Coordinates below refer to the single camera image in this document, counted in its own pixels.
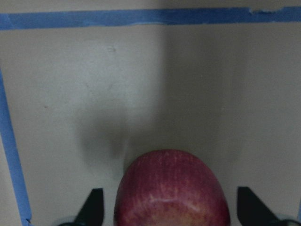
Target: red apple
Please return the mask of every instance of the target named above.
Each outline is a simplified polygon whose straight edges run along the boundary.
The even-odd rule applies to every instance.
[[[158,150],[138,157],[116,197],[115,226],[229,226],[223,190],[194,155]]]

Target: blue painter's tape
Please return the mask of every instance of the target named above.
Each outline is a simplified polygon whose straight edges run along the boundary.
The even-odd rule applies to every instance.
[[[14,187],[17,205],[23,226],[30,226],[32,216],[25,181],[22,173],[21,163],[16,147],[15,136],[10,121],[8,104],[6,100],[3,78],[0,71],[0,135],[8,161],[8,168]]]
[[[136,24],[234,24],[300,22],[301,7],[251,12],[249,8],[182,8],[0,14],[0,30],[128,26]]]

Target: apple skin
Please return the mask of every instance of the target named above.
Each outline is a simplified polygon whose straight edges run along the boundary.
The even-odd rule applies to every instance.
[[[156,150],[126,170],[116,197],[115,226],[229,226],[223,190],[194,155]]]

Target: black object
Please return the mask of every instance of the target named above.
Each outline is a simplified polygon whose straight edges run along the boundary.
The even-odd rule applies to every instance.
[[[101,226],[104,217],[103,189],[95,188],[91,191],[85,204],[73,222],[59,226]]]
[[[249,187],[238,187],[237,215],[242,226],[301,226],[295,220],[280,220]]]

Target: horizontal blue tape strip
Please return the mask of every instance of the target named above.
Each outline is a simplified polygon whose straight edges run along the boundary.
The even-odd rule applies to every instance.
[[[252,12],[249,8],[183,8],[0,14],[0,30],[128,26],[136,24],[234,24],[299,22],[301,7]]]
[[[9,116],[3,78],[0,71],[0,135],[8,162],[8,168],[14,187],[16,201],[23,226],[30,226],[32,216],[25,181],[22,173],[21,163],[16,147],[15,136]]]

